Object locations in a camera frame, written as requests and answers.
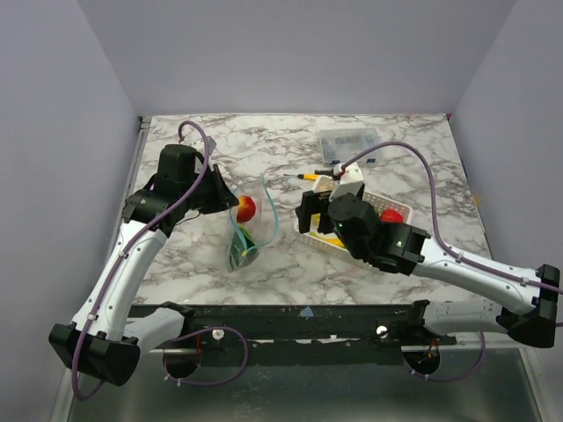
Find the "red yellow toy apple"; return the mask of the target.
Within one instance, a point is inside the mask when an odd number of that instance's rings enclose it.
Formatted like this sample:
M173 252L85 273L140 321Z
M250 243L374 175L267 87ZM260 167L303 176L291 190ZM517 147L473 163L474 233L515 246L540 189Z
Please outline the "red yellow toy apple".
M238 223L249 222L257 212L257 206L252 197L241 195L238 197L238 210L236 221Z

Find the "clear zip top bag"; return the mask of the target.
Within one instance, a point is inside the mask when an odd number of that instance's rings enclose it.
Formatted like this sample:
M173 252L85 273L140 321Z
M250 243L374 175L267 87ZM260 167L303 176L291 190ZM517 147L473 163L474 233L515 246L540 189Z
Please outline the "clear zip top bag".
M259 177L250 181L239 184L235 187L234 194L237 197L241 195L252 197L256 203L257 212L256 215L246 223L238 223L236 221L238 207L230 209L228 213L229 235L227 236L228 242L225 247L226 268L228 272L230 272L228 269L228 247L230 246L233 232L237 226L242 226L248 230L258 248L259 254L262 249L269 246L275 240L280 228L278 210L274 204L274 199L267 188L264 174L261 174Z

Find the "green toy leafy vegetable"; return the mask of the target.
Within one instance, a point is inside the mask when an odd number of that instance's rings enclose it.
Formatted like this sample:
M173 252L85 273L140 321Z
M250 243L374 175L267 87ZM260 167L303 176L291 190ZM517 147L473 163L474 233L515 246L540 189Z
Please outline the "green toy leafy vegetable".
M237 226L228 247L229 271L234 272L249 266L258 257L258 254L258 248L248 230Z

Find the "yellow toy banana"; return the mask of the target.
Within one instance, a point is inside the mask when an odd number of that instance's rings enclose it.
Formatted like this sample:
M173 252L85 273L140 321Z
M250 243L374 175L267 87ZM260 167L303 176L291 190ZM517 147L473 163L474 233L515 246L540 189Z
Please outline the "yellow toy banana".
M337 237L326 236L326 235L318 234L316 232L311 232L310 235L316 237L317 239L320 239L322 242L332 244L340 248L344 247L344 244Z

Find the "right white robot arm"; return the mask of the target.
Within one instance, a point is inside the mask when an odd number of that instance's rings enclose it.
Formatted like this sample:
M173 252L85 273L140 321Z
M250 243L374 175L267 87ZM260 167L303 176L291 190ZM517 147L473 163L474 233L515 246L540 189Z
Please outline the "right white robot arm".
M503 265L450 248L424 229L383 222L367 201L352 193L334 200L328 192L303 194L296 208L298 230L320 217L324 234L335 234L349 255L384 273L417 275L447 282L483 297L475 302L429 302L405 322L406 337L417 345L435 335L463 331L499 332L525 346L555 343L559 268L527 269Z

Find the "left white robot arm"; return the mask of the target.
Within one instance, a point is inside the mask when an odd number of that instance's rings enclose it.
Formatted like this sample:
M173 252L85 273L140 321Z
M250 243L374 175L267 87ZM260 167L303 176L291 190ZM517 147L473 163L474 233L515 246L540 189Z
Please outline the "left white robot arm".
M168 144L157 171L126 198L118 238L94 289L69 324L55 324L48 342L63 365L115 386L125 384L140 357L171 341L194 340L193 311L167 302L127 327L143 277L175 226L194 210L203 215L238 205L215 164L192 147Z

